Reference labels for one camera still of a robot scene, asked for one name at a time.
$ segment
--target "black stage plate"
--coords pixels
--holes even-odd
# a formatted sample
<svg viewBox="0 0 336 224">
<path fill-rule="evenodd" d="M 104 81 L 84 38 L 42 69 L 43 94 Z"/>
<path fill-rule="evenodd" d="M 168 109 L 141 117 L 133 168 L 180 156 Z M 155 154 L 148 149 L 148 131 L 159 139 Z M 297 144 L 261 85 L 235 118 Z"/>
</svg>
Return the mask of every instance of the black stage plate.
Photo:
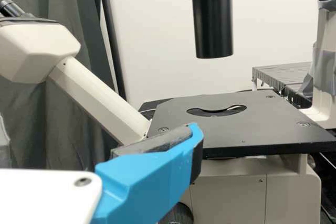
<svg viewBox="0 0 336 224">
<path fill-rule="evenodd" d="M 221 111 L 233 105 L 246 109 Z M 207 116 L 189 109 L 207 110 L 201 111 Z M 166 101 L 157 106 L 148 136 L 191 122 L 204 132 L 204 158 L 336 151 L 336 138 L 270 90 Z"/>
</svg>

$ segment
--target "eyepiece tube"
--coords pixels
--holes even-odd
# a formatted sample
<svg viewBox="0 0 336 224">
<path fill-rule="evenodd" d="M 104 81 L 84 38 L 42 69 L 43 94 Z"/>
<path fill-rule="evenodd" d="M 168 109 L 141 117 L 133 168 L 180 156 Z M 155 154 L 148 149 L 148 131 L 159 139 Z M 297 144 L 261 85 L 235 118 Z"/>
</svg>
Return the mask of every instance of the eyepiece tube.
<svg viewBox="0 0 336 224">
<path fill-rule="evenodd" d="M 193 0 L 196 56 L 233 54 L 232 0 Z"/>
<path fill-rule="evenodd" d="M 25 12 L 12 0 L 0 2 L 0 13 L 5 17 L 21 17 Z"/>
</svg>

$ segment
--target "gray curtain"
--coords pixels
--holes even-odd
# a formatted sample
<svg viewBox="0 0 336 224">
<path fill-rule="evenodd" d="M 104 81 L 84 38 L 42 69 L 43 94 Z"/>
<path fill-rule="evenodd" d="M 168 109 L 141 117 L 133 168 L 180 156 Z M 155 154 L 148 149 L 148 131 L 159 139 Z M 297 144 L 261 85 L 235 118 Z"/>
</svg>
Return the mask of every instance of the gray curtain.
<svg viewBox="0 0 336 224">
<path fill-rule="evenodd" d="M 99 26 L 100 0 L 13 0 L 65 25 L 81 43 L 76 57 L 113 88 Z M 14 167 L 93 170 L 116 142 L 51 81 L 11 83 L 0 76 L 0 114 Z"/>
</svg>

